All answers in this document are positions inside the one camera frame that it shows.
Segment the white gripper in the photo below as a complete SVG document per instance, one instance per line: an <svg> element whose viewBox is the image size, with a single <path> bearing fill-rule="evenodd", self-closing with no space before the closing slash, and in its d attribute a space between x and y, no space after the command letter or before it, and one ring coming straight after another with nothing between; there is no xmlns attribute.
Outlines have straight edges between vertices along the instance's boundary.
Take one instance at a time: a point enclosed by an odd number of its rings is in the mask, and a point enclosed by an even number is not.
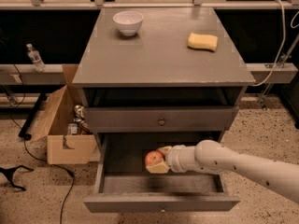
<svg viewBox="0 0 299 224"><path fill-rule="evenodd" d="M195 146L186 147L179 145L174 147L159 147L158 151L164 156L166 155L166 162L159 161L157 163L147 165L146 169L151 174L167 174L169 168L174 173L186 173L188 171L195 171L197 168Z"/></svg>

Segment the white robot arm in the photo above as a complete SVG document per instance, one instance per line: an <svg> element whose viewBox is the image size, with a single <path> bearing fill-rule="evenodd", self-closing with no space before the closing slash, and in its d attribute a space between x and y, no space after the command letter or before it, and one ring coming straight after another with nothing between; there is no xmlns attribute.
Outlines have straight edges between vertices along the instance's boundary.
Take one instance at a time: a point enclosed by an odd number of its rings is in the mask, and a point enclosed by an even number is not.
<svg viewBox="0 0 299 224"><path fill-rule="evenodd" d="M203 140L196 146L159 147L146 155L145 166L151 174L235 172L299 203L297 164L240 154L213 140Z"/></svg>

